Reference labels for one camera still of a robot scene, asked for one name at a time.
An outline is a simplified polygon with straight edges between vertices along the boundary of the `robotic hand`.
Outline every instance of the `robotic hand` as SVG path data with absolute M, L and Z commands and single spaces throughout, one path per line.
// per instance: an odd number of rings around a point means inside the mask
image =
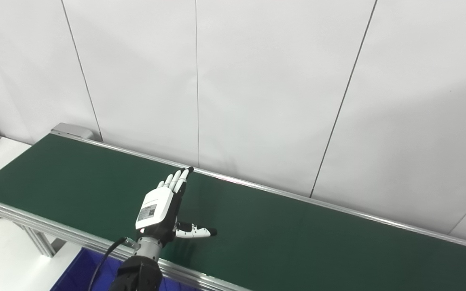
M 136 220 L 137 243 L 133 256 L 118 268 L 109 291 L 158 291 L 163 278 L 157 261 L 161 249 L 174 238 L 215 236 L 217 230 L 177 220 L 193 167 L 180 169 L 145 195 Z

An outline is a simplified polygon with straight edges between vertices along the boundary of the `blue bin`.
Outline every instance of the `blue bin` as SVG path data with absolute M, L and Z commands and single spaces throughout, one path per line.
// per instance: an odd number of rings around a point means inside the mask
M 67 267 L 66 271 L 54 284 L 51 291 L 87 291 L 89 281 L 93 276 L 96 265 L 102 259 L 103 254 L 82 248 Z M 92 291 L 108 291 L 118 267 L 122 261 L 115 258 L 107 258 L 100 268 L 100 273 L 93 282 Z M 181 284 L 175 280 L 163 278 L 159 291 L 200 291 L 193 287 Z

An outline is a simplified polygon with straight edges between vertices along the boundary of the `black cable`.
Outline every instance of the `black cable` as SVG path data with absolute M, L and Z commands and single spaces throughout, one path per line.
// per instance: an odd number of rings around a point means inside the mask
M 91 281 L 89 282 L 89 288 L 87 289 L 87 291 L 91 291 L 91 288 L 93 287 L 93 282 L 96 278 L 96 274 L 98 274 L 98 271 L 100 271 L 100 267 L 102 267 L 102 264 L 104 263 L 104 261 L 107 259 L 107 257 L 109 256 L 109 254 L 114 251 L 114 249 L 116 249 L 119 245 L 121 245 L 122 243 L 124 243 L 125 241 L 127 240 L 127 238 L 120 238 L 119 240 L 115 241 L 108 249 L 107 249 L 107 252 L 105 252 L 104 256 L 102 257 L 102 259 L 100 260 L 100 262 L 98 263 L 98 265 L 96 265 L 96 269 L 95 269 L 95 272 L 93 273 L 93 277 L 91 278 Z

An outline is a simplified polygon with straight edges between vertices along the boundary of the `qr code label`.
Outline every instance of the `qr code label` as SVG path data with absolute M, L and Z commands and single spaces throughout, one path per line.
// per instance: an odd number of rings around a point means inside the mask
M 154 212 L 156 211 L 156 206 L 157 204 L 154 204 L 154 205 L 150 205 L 145 208 L 142 208 L 138 214 L 138 221 L 153 217 Z

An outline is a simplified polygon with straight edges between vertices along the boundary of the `conveyor leg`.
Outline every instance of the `conveyor leg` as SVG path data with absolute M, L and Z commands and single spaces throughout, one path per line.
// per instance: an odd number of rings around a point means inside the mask
M 37 247 L 41 255 L 52 258 L 55 256 L 57 251 L 52 247 L 46 236 L 42 232 L 38 232 L 33 228 L 22 225 L 22 228 L 26 234 L 33 241 L 34 245 Z

